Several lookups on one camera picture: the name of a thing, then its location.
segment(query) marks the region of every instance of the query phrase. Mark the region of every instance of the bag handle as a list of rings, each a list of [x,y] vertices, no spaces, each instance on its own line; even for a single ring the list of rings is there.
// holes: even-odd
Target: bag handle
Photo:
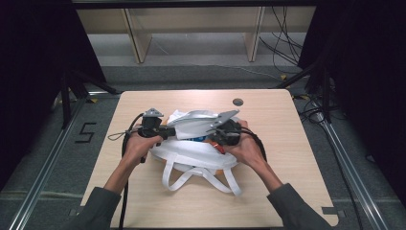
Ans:
[[[204,168],[192,168],[186,172],[184,172],[172,185],[169,184],[169,177],[170,173],[173,170],[173,165],[176,161],[177,153],[169,154],[167,158],[167,163],[164,168],[164,174],[162,176],[162,183],[165,187],[167,187],[171,191],[176,191],[180,187],[182,187],[186,181],[191,178],[192,175],[199,175],[206,178],[213,186],[215,186],[219,191],[223,193],[231,193],[233,192],[236,196],[241,194],[241,189],[237,185],[236,180],[234,179],[231,169],[224,169],[224,174],[226,176],[227,182],[230,185],[230,188],[227,188],[221,181],[215,178],[208,170]]]

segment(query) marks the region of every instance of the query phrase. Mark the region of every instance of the wooden table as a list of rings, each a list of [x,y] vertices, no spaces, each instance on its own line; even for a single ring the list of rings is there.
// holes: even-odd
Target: wooden table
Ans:
[[[242,99],[242,106],[233,105]],[[336,215],[323,215],[322,207],[333,207],[305,131],[288,91],[276,90],[173,90],[124,92],[114,113],[107,135],[124,131],[132,120],[151,107],[165,114],[175,109],[209,109],[223,112],[238,108],[237,116],[262,140],[268,162],[283,182],[289,182],[302,198],[331,225]],[[107,137],[84,194],[85,204],[95,186],[102,187],[121,159],[123,139]],[[233,174],[241,196],[224,194],[204,178],[193,176],[176,192],[162,185],[165,165],[149,157],[129,179],[125,227],[134,228],[213,228],[271,227],[282,221],[266,199],[268,192],[259,177],[239,164]],[[112,221],[119,225],[121,204]]]

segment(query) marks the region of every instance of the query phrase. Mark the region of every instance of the cable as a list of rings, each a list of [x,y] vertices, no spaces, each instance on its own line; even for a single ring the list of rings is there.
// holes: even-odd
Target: cable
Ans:
[[[295,62],[295,59],[293,59],[292,57],[282,53],[281,51],[275,49],[274,47],[272,47],[271,45],[269,45],[268,43],[266,43],[262,37],[259,37],[259,40],[262,41],[262,43],[268,48],[270,49],[272,52],[276,53],[277,55],[279,55],[281,58],[289,61],[291,64],[296,65],[297,63]]]
[[[259,149],[260,149],[260,153],[262,154],[263,159],[268,162],[268,159],[266,157],[266,152],[265,152],[265,147],[263,146],[262,141],[260,140],[260,138],[258,137],[257,134],[255,134],[253,131],[251,131],[249,128],[247,127],[242,127],[242,131],[241,133],[246,133],[248,135],[250,135],[254,141],[257,143]]]
[[[122,145],[122,157],[124,157],[124,155],[125,155],[126,144],[127,144],[128,140],[129,140],[129,138],[131,137],[131,131],[134,128],[134,125],[138,121],[138,119],[140,119],[143,115],[144,115],[144,113],[140,113],[132,121],[132,123],[129,126],[128,130],[126,130],[125,132],[119,132],[119,133],[114,133],[114,134],[108,135],[108,139],[111,140],[111,141],[116,141],[116,140],[118,140],[120,137],[122,137],[124,135],[123,145]],[[127,198],[128,198],[128,181],[126,182],[126,184],[124,186],[123,206],[122,206],[122,213],[120,214],[120,223],[119,223],[119,229],[120,230],[123,230],[123,226],[124,226],[124,218],[125,218],[125,210],[126,210]]]
[[[292,56],[293,56],[293,57],[289,57],[289,59],[290,59],[289,62],[290,62],[290,63],[292,63],[292,64],[294,64],[294,65],[298,65],[298,61],[297,61],[296,57],[299,57],[299,55],[298,55],[298,53],[296,52],[296,49],[295,49],[295,45],[298,45],[297,42],[293,41],[293,40],[290,38],[290,36],[288,35],[288,33],[287,33],[287,23],[286,23],[287,7],[283,7],[283,22],[282,22],[282,23],[281,23],[280,19],[278,18],[277,14],[276,14],[276,12],[275,12],[274,7],[272,7],[272,12],[274,13],[274,15],[275,15],[275,17],[276,17],[276,19],[277,19],[277,21],[278,21],[278,24],[280,25],[280,28],[281,28],[280,34],[279,34],[278,36],[276,36],[275,34],[272,33],[272,35],[274,35],[274,36],[277,38],[277,42],[276,42],[276,44],[275,44],[275,48],[272,48],[272,47],[269,46],[268,44],[265,44],[265,45],[268,47],[268,49],[270,49],[270,50],[272,50],[272,51],[274,52],[274,54],[273,54],[273,56],[272,56],[272,62],[273,62],[273,64],[274,64],[274,67],[277,68],[277,69],[278,69],[280,72],[282,72],[282,73],[286,73],[286,74],[298,74],[298,73],[292,73],[292,72],[283,71],[283,70],[281,70],[280,68],[278,68],[278,66],[277,66],[276,63],[275,63],[275,54],[281,56],[281,52],[279,52],[279,51],[278,51],[278,52],[275,52],[275,51],[277,51],[277,47],[278,47],[278,44],[279,44],[280,40],[281,40],[281,41],[284,41],[284,42],[287,42],[287,44],[289,45],[290,52],[291,52],[291,54],[292,54]],[[284,40],[284,39],[281,38],[282,34],[284,34],[284,36],[286,37],[287,40]]]
[[[240,70],[243,70],[243,71],[248,72],[248,73],[252,73],[252,74],[256,74],[256,75],[264,75],[264,76],[271,77],[272,79],[277,80],[277,81],[283,81],[283,80],[281,80],[281,79],[279,79],[279,78],[277,78],[277,77],[275,77],[273,75],[264,74],[264,73],[261,73],[261,72],[255,72],[255,71],[252,71],[252,70],[247,70],[247,69],[244,69],[244,68],[239,67],[239,66],[229,66],[229,65],[214,65],[214,66],[223,67],[223,68],[231,68],[231,69],[240,69]]]
[[[324,119],[322,121],[316,121],[312,119],[313,115],[316,115],[319,112],[323,112],[323,109],[321,107],[315,107],[315,108],[310,108],[308,110],[306,110],[307,106],[310,103],[314,103],[315,100],[318,98],[319,96],[310,96],[310,100],[304,105],[304,109],[302,112],[298,112],[299,116],[302,116],[303,118],[301,119],[302,122],[308,120],[310,123],[312,124],[320,124],[321,122],[324,121]]]

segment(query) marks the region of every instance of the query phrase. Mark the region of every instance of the metal rail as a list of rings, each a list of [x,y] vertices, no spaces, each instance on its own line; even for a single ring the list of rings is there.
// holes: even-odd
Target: metal rail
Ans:
[[[45,186],[45,183],[47,182],[48,178],[50,177],[50,174],[56,164],[56,161],[59,158],[59,155],[63,150],[63,147],[65,146],[66,139],[71,132],[71,128],[75,123],[75,120],[78,117],[78,114],[83,105],[85,104],[85,102],[86,99],[79,99],[77,101],[71,121],[67,124],[66,128],[59,133],[59,136],[57,137],[57,140],[53,148],[51,149],[48,158],[46,159],[44,165],[42,166],[41,171],[36,177],[33,186],[27,193],[27,196],[24,198],[23,203],[21,204],[20,208],[15,214],[9,227],[10,230],[24,229],[25,225],[27,224],[27,221],[31,213],[33,212],[34,206],[36,205],[39,196],[41,195],[41,191]]]
[[[320,121],[323,121],[324,118],[321,113],[318,113],[317,116],[319,117]],[[337,158],[343,168],[344,174],[346,175],[351,187],[353,188],[355,194],[357,195],[359,202],[362,205],[368,219],[370,220],[373,229],[376,230],[389,229],[388,224],[386,223],[381,212],[379,211],[378,206],[374,202],[367,187],[364,185],[364,182],[362,182],[362,179],[358,171],[355,169],[354,165],[352,164],[349,158],[349,155],[347,154],[346,150],[341,144],[341,141],[338,138],[338,135],[335,132],[334,127],[332,126],[331,123],[328,123],[326,121],[322,122],[322,126],[325,127],[328,135],[331,138],[332,144],[335,147],[337,153]]]

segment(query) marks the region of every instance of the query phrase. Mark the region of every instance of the black curtain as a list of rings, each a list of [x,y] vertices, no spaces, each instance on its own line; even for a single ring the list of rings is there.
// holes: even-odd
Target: black curtain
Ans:
[[[322,6],[310,26],[301,67],[312,63],[343,10]],[[328,66],[341,106],[406,206],[406,9],[398,0],[365,1],[350,40]]]
[[[74,69],[105,81],[70,1],[51,3],[6,0],[0,4],[0,189],[30,152],[60,91],[62,74]]]

